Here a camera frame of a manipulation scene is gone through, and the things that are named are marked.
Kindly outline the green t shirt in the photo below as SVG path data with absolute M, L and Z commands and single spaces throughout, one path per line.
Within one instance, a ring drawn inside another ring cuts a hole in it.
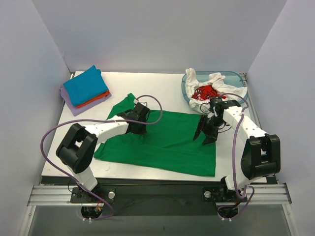
M 201 177 L 214 177 L 216 145 L 193 139 L 200 116 L 151 110 L 146 134 L 127 133 L 100 144 L 94 153 L 101 161 L 158 168 Z

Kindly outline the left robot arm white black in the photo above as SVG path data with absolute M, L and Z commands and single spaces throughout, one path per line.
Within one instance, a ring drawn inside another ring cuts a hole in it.
M 56 156 L 84 186 L 82 197 L 87 202 L 95 202 L 100 192 L 96 187 L 98 181 L 90 168 L 96 146 L 118 135 L 145 134 L 144 122 L 147 121 L 149 113 L 150 109 L 147 106 L 137 103 L 133 109 L 119 113 L 105 123 L 87 126 L 75 123 L 69 128 L 56 150 Z

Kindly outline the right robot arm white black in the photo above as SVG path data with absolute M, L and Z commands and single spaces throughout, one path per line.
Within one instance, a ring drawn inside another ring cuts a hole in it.
M 214 97 L 209 102 L 211 117 L 200 117 L 195 135 L 205 135 L 202 145 L 215 143 L 219 127 L 228 124 L 234 131 L 232 141 L 232 173 L 223 178 L 224 185 L 218 188 L 218 195 L 229 201 L 246 190 L 254 180 L 279 173 L 281 170 L 281 142 L 277 135 L 271 135 L 259 128 L 245 113 L 236 100 L 223 101 Z

